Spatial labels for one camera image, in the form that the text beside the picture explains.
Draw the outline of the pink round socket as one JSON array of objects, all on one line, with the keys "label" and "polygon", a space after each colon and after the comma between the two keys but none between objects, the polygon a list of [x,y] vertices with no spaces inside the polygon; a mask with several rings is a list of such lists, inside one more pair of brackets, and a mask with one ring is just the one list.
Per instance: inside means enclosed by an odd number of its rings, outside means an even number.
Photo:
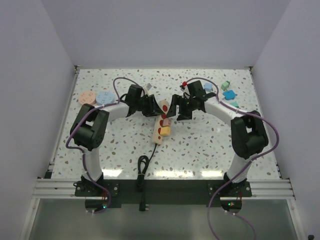
[{"label": "pink round socket", "polygon": [[78,102],[81,105],[84,105],[84,104],[95,105],[97,103],[96,94],[91,90],[84,91],[79,95]]}]

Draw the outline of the blue square adapter plug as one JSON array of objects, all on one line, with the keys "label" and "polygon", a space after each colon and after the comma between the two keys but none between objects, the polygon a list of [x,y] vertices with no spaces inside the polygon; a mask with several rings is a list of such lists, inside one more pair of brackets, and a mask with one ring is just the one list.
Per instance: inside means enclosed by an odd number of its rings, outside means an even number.
[{"label": "blue square adapter plug", "polygon": [[222,93],[224,96],[224,99],[229,101],[229,100],[234,100],[237,96],[237,94],[233,90],[227,90]]}]

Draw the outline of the light blue cube plug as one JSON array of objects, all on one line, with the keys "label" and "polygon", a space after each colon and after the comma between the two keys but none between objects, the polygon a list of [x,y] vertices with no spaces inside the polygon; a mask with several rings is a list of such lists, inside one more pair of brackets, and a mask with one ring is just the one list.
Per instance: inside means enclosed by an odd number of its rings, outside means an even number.
[{"label": "light blue cube plug", "polygon": [[205,83],[203,85],[203,88],[206,92],[212,92],[213,91],[213,85],[211,83]]}]

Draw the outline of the green cube plug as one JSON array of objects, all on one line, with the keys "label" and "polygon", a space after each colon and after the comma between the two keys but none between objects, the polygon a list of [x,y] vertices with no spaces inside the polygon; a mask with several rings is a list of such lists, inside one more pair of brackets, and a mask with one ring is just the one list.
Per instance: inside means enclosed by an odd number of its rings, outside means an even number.
[{"label": "green cube plug", "polygon": [[223,82],[222,84],[221,84],[221,89],[223,90],[223,91],[227,91],[228,90],[228,88],[229,88],[229,86],[230,86],[230,81],[225,81],[225,82]]}]

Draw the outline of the yellow cube plug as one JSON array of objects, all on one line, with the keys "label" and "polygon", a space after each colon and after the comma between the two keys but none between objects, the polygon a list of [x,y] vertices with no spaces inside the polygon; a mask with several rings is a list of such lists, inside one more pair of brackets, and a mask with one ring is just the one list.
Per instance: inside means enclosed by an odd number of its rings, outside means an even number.
[{"label": "yellow cube plug", "polygon": [[162,137],[168,137],[168,136],[170,136],[170,135],[171,135],[171,127],[170,127],[170,126],[161,127],[159,134],[160,134]]}]

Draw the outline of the tan cube plug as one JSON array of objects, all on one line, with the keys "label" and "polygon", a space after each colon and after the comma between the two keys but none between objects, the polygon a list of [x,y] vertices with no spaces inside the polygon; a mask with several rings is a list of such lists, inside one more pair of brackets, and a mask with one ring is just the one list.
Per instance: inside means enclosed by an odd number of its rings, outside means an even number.
[{"label": "tan cube plug", "polygon": [[170,118],[165,118],[163,121],[162,121],[162,124],[161,126],[162,127],[170,127],[172,124],[172,120]]}]

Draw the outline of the aluminium frame rail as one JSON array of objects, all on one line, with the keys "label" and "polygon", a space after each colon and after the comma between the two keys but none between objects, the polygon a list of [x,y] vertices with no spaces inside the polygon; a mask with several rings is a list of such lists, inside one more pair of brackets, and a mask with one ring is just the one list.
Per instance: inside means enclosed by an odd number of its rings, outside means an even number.
[{"label": "aluminium frame rail", "polygon": [[305,240],[248,69],[85,69],[29,235]]}]

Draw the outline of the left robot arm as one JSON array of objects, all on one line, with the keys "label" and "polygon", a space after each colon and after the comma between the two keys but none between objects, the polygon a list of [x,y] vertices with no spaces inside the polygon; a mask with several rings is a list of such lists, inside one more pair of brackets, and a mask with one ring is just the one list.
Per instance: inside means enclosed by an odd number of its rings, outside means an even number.
[{"label": "left robot arm", "polygon": [[147,94],[143,87],[136,84],[132,84],[127,93],[118,96],[114,103],[100,106],[85,103],[80,108],[66,147],[81,151],[84,169],[81,181],[86,183],[85,189],[92,196],[99,196],[104,190],[99,147],[105,137],[107,124],[136,112],[141,112],[145,117],[154,117],[165,114],[165,109],[153,94]]}]

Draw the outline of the light blue round socket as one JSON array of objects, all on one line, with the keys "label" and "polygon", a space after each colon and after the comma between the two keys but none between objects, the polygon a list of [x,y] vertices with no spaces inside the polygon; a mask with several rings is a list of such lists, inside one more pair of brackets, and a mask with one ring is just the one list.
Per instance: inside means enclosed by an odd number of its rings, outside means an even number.
[{"label": "light blue round socket", "polygon": [[95,101],[98,106],[112,104],[115,102],[115,95],[110,91],[102,91],[96,95]]}]

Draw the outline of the beige power strip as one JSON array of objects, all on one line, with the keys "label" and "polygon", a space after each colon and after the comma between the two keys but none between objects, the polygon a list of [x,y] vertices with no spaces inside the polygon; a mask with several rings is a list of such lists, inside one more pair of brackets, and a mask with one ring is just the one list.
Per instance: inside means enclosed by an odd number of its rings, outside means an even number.
[{"label": "beige power strip", "polygon": [[170,106],[169,106],[169,102],[167,100],[165,100],[165,99],[161,100],[158,105],[160,106],[161,110],[163,111],[163,114],[162,115],[158,115],[156,117],[155,124],[154,124],[154,129],[153,129],[153,133],[152,133],[151,142],[153,144],[161,145],[163,143],[163,138],[166,137],[166,136],[161,136],[160,135],[160,130],[162,128],[163,120],[168,118],[166,116],[166,113],[168,112],[168,109],[169,109]]}]

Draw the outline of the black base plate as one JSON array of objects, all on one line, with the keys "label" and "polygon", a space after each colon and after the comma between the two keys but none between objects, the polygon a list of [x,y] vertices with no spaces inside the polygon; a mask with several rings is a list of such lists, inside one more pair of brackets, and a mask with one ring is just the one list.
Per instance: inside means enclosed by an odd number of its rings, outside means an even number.
[{"label": "black base plate", "polygon": [[144,190],[139,191],[135,180],[107,179],[100,189],[91,183],[75,182],[74,195],[85,198],[86,209],[121,208],[122,205],[208,205],[219,207],[223,198],[240,200],[252,197],[248,181],[229,184],[218,194],[215,191],[224,180],[154,180],[145,182]]}]

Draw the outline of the teal cube plug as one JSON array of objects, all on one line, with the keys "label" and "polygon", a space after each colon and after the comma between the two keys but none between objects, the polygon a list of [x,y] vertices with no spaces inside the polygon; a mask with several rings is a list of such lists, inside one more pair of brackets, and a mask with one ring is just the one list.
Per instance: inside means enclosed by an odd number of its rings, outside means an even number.
[{"label": "teal cube plug", "polygon": [[229,102],[229,104],[232,105],[235,108],[239,108],[239,105],[238,105],[238,103],[236,101]]}]

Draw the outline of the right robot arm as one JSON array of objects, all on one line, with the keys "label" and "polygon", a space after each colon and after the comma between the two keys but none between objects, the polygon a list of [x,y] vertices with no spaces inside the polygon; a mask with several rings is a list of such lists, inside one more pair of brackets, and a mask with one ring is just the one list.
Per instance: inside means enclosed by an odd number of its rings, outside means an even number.
[{"label": "right robot arm", "polygon": [[218,93],[207,93],[200,78],[180,86],[181,95],[174,94],[166,116],[178,116],[177,120],[191,120],[193,111],[213,115],[230,126],[231,146],[234,157],[230,168],[224,174],[223,192],[230,197],[240,190],[240,183],[247,179],[251,162],[269,144],[261,114],[256,111],[240,110],[221,100]]}]

